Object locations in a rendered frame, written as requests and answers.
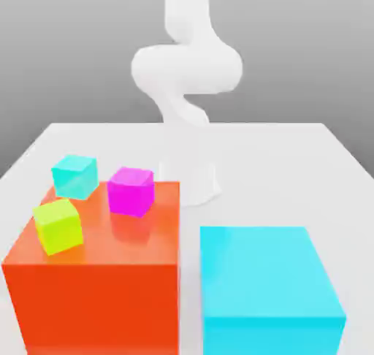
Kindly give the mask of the small yellow-green cube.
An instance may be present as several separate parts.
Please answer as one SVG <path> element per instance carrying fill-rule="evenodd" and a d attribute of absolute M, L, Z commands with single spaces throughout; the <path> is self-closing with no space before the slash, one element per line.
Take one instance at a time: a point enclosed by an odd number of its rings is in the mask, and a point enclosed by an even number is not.
<path fill-rule="evenodd" d="M 80 215 L 68 199 L 58 199 L 33 209 L 34 223 L 48 256 L 83 244 Z"/>

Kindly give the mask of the small cyan cube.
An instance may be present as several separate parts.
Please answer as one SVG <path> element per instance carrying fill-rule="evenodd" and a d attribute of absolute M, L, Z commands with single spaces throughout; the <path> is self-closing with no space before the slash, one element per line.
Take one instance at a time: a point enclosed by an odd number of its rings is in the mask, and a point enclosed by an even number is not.
<path fill-rule="evenodd" d="M 58 197 L 86 200 L 99 186 L 96 158 L 66 155 L 51 172 Z"/>

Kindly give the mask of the small magenta cube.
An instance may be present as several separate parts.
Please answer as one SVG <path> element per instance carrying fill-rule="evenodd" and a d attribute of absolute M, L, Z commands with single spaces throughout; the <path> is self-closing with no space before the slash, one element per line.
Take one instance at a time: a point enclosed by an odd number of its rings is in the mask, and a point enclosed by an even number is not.
<path fill-rule="evenodd" d="M 155 199 L 153 171 L 121 167 L 107 181 L 107 195 L 112 213 L 143 217 Z"/>

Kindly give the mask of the large orange box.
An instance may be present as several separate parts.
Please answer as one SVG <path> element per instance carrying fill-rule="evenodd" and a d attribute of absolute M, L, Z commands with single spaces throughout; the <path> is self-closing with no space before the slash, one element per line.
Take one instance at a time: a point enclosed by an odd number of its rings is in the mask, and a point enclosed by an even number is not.
<path fill-rule="evenodd" d="M 82 245 L 48 256 L 29 221 L 1 265 L 28 355 L 178 355 L 178 183 L 142 218 L 111 213 L 104 183 L 75 207 Z"/>

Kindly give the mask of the large cyan box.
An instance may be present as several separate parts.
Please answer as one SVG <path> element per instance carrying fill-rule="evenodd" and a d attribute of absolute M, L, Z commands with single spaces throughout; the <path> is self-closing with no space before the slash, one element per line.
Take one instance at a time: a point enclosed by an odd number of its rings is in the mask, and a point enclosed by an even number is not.
<path fill-rule="evenodd" d="M 203 355 L 337 355 L 346 314 L 307 230 L 200 229 Z"/>

